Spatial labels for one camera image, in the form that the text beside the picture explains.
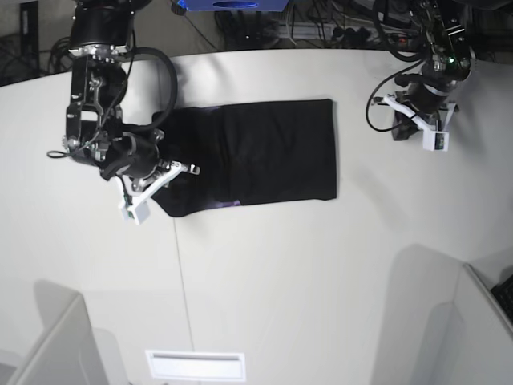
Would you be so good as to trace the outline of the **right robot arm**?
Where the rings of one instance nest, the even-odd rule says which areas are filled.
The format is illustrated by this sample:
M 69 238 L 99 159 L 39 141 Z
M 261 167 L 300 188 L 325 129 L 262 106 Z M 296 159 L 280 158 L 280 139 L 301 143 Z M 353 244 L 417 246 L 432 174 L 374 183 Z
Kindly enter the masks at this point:
M 140 47 L 135 40 L 135 14 L 147 1 L 77 1 L 71 28 L 71 95 L 66 111 L 62 151 L 51 159 L 95 166 L 104 180 L 118 177 L 124 188 L 143 192 L 170 166 L 159 149 L 160 126 L 171 115 L 178 96 L 176 69 L 160 50 Z M 168 103 L 155 120 L 137 125 L 123 122 L 121 103 L 131 72 L 122 62 L 138 55 L 157 58 L 170 80 Z

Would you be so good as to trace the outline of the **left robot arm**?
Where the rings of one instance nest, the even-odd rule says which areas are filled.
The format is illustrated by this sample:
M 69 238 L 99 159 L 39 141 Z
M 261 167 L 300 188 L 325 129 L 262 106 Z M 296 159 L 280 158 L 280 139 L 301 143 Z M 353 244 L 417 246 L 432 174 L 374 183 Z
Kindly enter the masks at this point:
M 408 140 L 421 132 L 432 151 L 445 151 L 448 125 L 458 111 L 447 99 L 471 74 L 472 49 L 465 39 L 465 28 L 458 19 L 458 7 L 449 1 L 407 1 L 406 11 L 418 27 L 416 52 L 404 55 L 383 29 L 389 6 L 376 1 L 372 21 L 386 49 L 410 66 L 383 79 L 366 103 L 366 122 L 376 132 L 388 132 L 394 141 Z M 389 128 L 370 122 L 370 107 L 387 106 L 394 111 Z

